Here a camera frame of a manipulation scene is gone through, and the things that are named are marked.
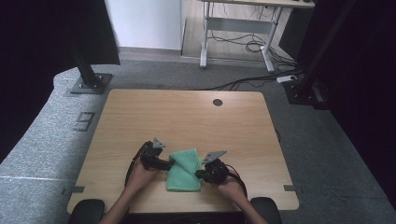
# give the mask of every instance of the wooden floor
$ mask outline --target wooden floor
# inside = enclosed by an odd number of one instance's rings
[[[201,43],[204,38],[204,3],[201,1],[186,1],[187,3],[187,19],[184,34],[182,56],[184,57],[200,57],[201,55]],[[273,7],[255,7],[250,5],[235,5],[235,4],[222,4],[215,3],[213,7],[213,16],[222,18],[233,18],[242,20],[258,20],[270,21],[272,19],[274,8]],[[279,19],[279,25],[277,26],[272,47],[280,51],[282,56],[288,57],[282,49],[279,48],[278,43],[280,37],[285,29],[286,22],[288,21],[291,9],[284,8]],[[243,35],[249,35],[244,33],[236,32],[223,32],[213,31],[213,35],[225,39],[233,39]],[[257,35],[264,40],[267,39],[268,35]],[[242,61],[263,61],[260,53],[253,53],[246,50],[246,43],[251,41],[252,37],[245,37],[240,40],[236,40],[244,45],[238,45],[227,42],[219,42],[213,38],[208,39],[208,58],[216,59],[231,59],[231,60],[242,60]]]

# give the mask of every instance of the carpeted floor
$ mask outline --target carpeted floor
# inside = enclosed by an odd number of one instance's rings
[[[0,165],[0,223],[67,222],[67,192],[76,183],[110,90],[193,90],[267,75],[262,68],[212,64],[202,70],[196,63],[122,61],[93,68],[114,75],[106,92],[70,95],[78,70],[59,74],[41,113]],[[290,105],[276,82],[260,88],[242,84],[238,90],[263,93],[280,134],[300,201],[298,210],[280,211],[283,223],[395,223],[395,210],[329,111]],[[81,112],[94,113],[86,132],[75,131]]]

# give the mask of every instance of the light wood tabletop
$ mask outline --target light wood tabletop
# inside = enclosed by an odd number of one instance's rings
[[[221,106],[213,104],[215,99]],[[169,153],[196,148],[200,157],[226,149],[220,159],[233,166],[247,185],[249,199],[272,198],[280,210],[299,202],[288,167],[260,92],[113,90],[108,95],[91,146],[67,206],[71,213],[84,199],[101,199],[106,211],[119,198],[137,150],[157,137]],[[203,182],[199,192],[169,192],[166,172],[143,189],[131,213],[222,212],[236,208]]]
[[[293,8],[313,8],[315,3],[304,2],[303,0],[199,0],[210,3],[226,3],[226,4],[240,4],[240,5],[254,5],[254,6],[268,6],[268,7],[293,7]]]

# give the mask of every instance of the white metal desk frame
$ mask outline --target white metal desk frame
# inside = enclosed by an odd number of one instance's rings
[[[210,2],[205,2],[205,15],[204,15],[204,42],[201,46],[201,68],[206,68],[207,59],[207,31],[218,30],[218,31],[232,31],[242,33],[254,33],[254,34],[268,34],[268,42],[261,47],[262,57],[264,58],[269,73],[274,73],[274,67],[271,59],[268,55],[268,50],[271,47],[271,42],[274,38],[279,17],[283,7],[276,7],[275,16],[272,21],[247,21],[237,19],[225,19],[210,17],[209,9]]]

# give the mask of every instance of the green cloth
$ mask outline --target green cloth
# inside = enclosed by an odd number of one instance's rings
[[[169,161],[174,160],[166,177],[166,189],[169,191],[198,191],[201,180],[195,176],[195,171],[201,169],[201,159],[195,148],[169,155]]]

